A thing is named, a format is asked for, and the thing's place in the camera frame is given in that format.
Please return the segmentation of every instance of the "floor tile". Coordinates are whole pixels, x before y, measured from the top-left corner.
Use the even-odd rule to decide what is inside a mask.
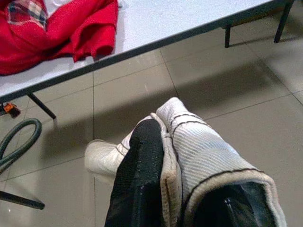
[[[164,64],[94,87],[95,138],[119,143],[172,96],[176,93]]]
[[[285,30],[281,41],[273,43],[274,33],[253,35],[247,44],[292,92],[303,90],[303,29]]]
[[[63,83],[48,87],[46,89],[35,92],[34,94],[43,102],[49,102],[60,97],[67,96],[71,93],[81,91],[93,86],[93,73],[87,73],[83,76],[70,79]],[[33,107],[36,104],[29,100],[28,107]]]
[[[275,180],[288,226],[302,226],[303,106],[289,95],[207,122]]]
[[[23,96],[23,97],[11,100],[10,103],[13,103],[14,105],[17,106],[17,108],[19,110],[23,111],[27,108],[28,101],[29,101],[29,97],[28,96]]]
[[[294,93],[294,96],[301,102],[303,105],[303,91]]]
[[[94,71],[94,85],[105,83],[163,63],[159,50],[150,51]]]
[[[92,88],[89,88],[48,102],[48,107],[57,115],[54,121],[37,106],[28,109],[26,118],[39,119],[43,124],[42,133],[12,166],[9,178],[84,156],[87,143],[93,139],[92,100]],[[33,127],[24,128],[18,146],[32,132]]]
[[[104,226],[113,185],[95,180],[96,226]]]
[[[7,181],[6,192],[45,204],[44,210],[2,202],[2,227],[94,227],[94,181],[84,158]]]
[[[211,32],[196,35],[188,39],[160,48],[165,61],[171,61],[202,50],[220,45],[224,47],[225,30],[218,28]],[[231,45],[236,44],[239,37],[231,32]]]
[[[3,191],[3,190],[4,190],[4,187],[5,187],[5,182],[2,182],[2,181],[1,181],[1,182],[0,182],[0,190]]]
[[[289,94],[251,50],[222,46],[167,63],[180,99],[210,118]]]
[[[3,191],[4,190],[4,188],[5,188],[5,184],[6,184],[6,182],[5,181],[0,181],[0,191]]]
[[[13,129],[19,122],[21,122],[24,119],[25,112],[21,111],[21,114],[16,118],[11,118],[9,114],[0,116],[0,142],[4,139],[4,137],[7,135],[7,133]],[[9,155],[11,152],[16,150],[16,145],[18,142],[20,136],[20,132],[18,132],[13,139],[8,144],[7,148],[4,152],[4,157]],[[2,174],[0,174],[0,182],[5,181],[9,175],[10,169],[5,170]]]
[[[255,33],[269,29],[277,29],[281,15],[282,13],[277,13],[269,17],[234,26],[231,31],[235,32],[240,37],[249,37]]]
[[[289,18],[291,19],[302,19],[303,14],[303,1],[294,1],[292,8],[290,9]]]

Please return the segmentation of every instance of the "orange object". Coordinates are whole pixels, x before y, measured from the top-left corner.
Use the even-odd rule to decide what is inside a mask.
[[[14,105],[12,103],[7,103],[4,106],[4,111],[7,112],[8,114],[10,114],[10,116],[12,118],[17,117],[20,114],[20,110],[17,108],[16,105]]]

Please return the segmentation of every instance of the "black metal table leg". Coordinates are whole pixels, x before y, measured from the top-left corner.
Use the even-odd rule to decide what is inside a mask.
[[[2,192],[2,191],[0,191],[0,200],[16,203],[19,205],[23,205],[23,206],[27,206],[27,207],[31,207],[31,208],[35,208],[35,209],[39,209],[39,210],[43,210],[43,208],[45,207],[45,205],[41,202],[25,199],[23,197],[16,196],[16,195]]]
[[[43,109],[51,118],[55,119],[56,115],[44,105],[40,99],[38,99],[34,94],[28,94],[31,100],[33,100],[41,109]]]
[[[293,2],[294,1],[291,1],[291,2],[289,2],[287,4],[285,4],[284,10],[283,10],[283,14],[282,14],[281,19],[280,19],[279,27],[278,27],[278,30],[276,31],[274,43],[278,43],[280,41],[280,38],[281,38],[281,35],[282,35],[282,32],[283,32],[284,26],[285,26],[285,23],[286,23],[288,14],[289,14],[289,11],[290,11],[290,9],[291,9],[291,7],[293,5]]]
[[[230,36],[231,36],[231,25],[228,25],[225,28],[225,48],[229,47]]]

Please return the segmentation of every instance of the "red cloth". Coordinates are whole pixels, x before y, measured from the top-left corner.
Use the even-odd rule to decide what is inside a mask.
[[[43,6],[43,0],[36,0]],[[115,44],[117,0],[73,0],[47,20],[46,30],[37,23],[8,23],[7,4],[0,3],[0,74],[26,70],[41,61],[71,54],[74,61],[110,54]]]

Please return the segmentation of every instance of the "hose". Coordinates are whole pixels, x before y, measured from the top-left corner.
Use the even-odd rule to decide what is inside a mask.
[[[32,136],[19,148],[17,148],[13,153],[5,156],[4,151],[8,146],[12,138],[19,132],[21,129],[28,125],[35,125],[35,130]],[[22,155],[24,155],[37,141],[42,131],[42,124],[36,118],[28,118],[21,121],[17,124],[8,134],[4,137],[3,141],[0,143],[0,174],[2,174],[8,167],[10,167],[15,161],[17,161]]]

